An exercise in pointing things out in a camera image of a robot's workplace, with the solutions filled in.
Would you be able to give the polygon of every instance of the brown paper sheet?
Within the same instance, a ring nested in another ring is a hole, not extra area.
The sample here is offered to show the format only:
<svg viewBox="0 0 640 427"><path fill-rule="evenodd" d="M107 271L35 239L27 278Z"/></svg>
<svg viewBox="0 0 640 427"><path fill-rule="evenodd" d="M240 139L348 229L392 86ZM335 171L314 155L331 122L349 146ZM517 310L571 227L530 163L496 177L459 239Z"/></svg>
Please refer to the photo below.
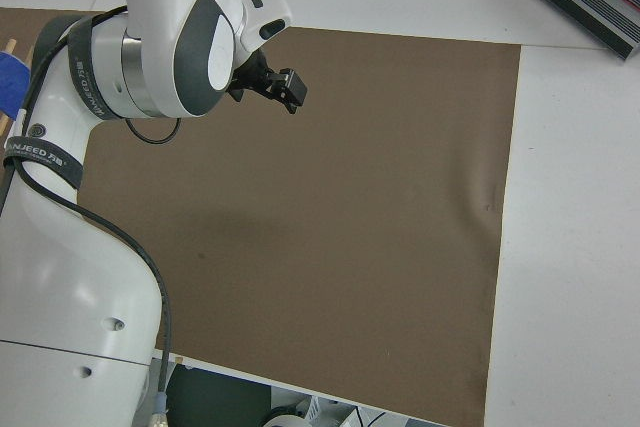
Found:
<svg viewBox="0 0 640 427"><path fill-rule="evenodd" d="M309 86L297 115L248 92L165 146L102 124L81 204L156 259L175 352L481 426L519 47L290 29L265 50Z"/></svg>

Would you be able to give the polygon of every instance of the blue object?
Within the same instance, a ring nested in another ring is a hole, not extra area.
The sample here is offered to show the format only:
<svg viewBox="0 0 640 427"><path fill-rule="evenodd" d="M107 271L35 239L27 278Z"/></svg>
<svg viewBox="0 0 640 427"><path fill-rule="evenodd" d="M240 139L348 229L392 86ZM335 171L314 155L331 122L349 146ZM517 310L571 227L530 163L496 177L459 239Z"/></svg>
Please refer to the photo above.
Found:
<svg viewBox="0 0 640 427"><path fill-rule="evenodd" d="M0 111L16 120L29 88L29 67L20 59L0 52Z"/></svg>

